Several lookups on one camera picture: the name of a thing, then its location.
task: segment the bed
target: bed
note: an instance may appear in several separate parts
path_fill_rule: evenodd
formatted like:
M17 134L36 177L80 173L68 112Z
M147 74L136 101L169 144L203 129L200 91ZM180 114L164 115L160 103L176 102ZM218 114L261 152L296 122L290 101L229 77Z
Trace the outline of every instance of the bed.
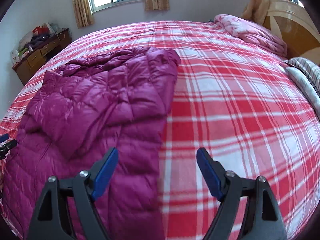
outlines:
M264 27L288 44L288 58L304 57L320 65L320 34L300 5L271 0Z
M202 239L218 209L196 165L205 147L226 170L265 176L279 202L288 239L299 235L319 200L320 122L284 68L284 58L230 36L214 23L161 21L86 35L43 66L12 103L0 134L15 138L45 71L77 57L137 46L174 49L182 62L159 152L158 201L166 239ZM5 161L1 162L5 176ZM241 200L230 239L245 210ZM10 208L2 216L22 238Z

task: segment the wooden headboard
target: wooden headboard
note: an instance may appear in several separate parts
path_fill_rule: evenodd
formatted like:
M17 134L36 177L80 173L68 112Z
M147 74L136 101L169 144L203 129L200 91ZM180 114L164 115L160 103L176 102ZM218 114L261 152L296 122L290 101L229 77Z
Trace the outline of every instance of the wooden headboard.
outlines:
M288 44L288 58L305 57L320 65L320 34L305 8L271 0L264 27Z

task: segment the blue gripper pad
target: blue gripper pad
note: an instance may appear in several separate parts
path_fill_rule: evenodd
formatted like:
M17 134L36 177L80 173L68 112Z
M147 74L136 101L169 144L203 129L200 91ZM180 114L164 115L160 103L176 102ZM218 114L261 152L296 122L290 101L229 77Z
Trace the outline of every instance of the blue gripper pad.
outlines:
M220 200L224 196L221 191L221 181L206 158L205 152L201 148L197 150L196 158L211 195Z
M119 153L116 148L110 153L108 159L102 165L99 173L93 182L93 191L91 197L96 201L105 192L113 172L116 169L119 159Z
M8 133L0 136L0 143L3 143L6 140L9 140L9 134Z

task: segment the white wall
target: white wall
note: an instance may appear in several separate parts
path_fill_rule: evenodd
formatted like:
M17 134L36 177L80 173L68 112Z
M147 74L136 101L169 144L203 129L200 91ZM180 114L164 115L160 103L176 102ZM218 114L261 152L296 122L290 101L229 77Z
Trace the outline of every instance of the white wall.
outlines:
M54 0L51 3L51 21L60 27L69 27L73 39L105 28L135 22L184 20L206 22L217 14L240 16L249 0L169 0L169 11L144 11L144 2L119 5L94 13L95 24L77 29L71 0Z
M10 51L20 39L49 15L44 0L15 0L0 22L0 120L23 88L14 70Z
M68 27L73 40L91 32L135 22L184 20L206 22L217 14L241 16L249 0L170 0L169 11L144 11L144 2L129 3L108 8L94 14L95 24L78 29L72 0L16 0L0 22L0 118L2 118L22 88L11 69L9 52L34 27L44 22Z

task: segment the purple down jacket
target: purple down jacket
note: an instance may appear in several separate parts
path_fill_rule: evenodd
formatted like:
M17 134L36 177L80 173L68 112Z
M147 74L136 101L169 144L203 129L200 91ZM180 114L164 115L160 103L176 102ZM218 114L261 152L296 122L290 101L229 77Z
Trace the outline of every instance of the purple down jacket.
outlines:
M179 63L174 50L134 48L74 59L45 73L6 162L4 209L18 230L22 226L26 236L49 176L73 177L117 147L119 164L95 203L103 224L116 240L164 239L158 150ZM74 203L69 205L84 239Z

